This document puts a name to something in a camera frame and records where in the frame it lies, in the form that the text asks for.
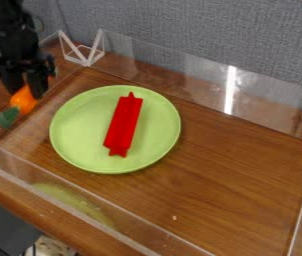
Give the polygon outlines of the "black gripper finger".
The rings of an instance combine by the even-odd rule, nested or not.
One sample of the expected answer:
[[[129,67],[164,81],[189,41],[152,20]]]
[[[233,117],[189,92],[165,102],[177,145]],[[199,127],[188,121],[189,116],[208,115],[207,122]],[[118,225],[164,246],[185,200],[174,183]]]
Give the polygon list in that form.
[[[0,79],[10,95],[13,95],[24,85],[22,75],[18,70],[2,70]]]
[[[40,99],[48,90],[48,73],[45,70],[28,70],[26,82],[34,99]]]

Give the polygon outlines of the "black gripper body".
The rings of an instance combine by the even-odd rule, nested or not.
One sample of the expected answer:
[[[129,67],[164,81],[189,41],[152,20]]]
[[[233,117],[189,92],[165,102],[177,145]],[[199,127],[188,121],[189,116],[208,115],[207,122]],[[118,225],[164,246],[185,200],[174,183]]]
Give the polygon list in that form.
[[[41,50],[36,36],[0,38],[0,78],[24,73],[54,76],[54,57]]]

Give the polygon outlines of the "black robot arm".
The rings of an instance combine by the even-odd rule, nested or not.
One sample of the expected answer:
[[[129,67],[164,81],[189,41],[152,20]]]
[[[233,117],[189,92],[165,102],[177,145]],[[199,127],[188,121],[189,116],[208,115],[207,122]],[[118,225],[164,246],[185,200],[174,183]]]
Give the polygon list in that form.
[[[28,84],[34,99],[56,75],[54,57],[38,46],[32,14],[22,0],[0,0],[0,80],[10,95]]]

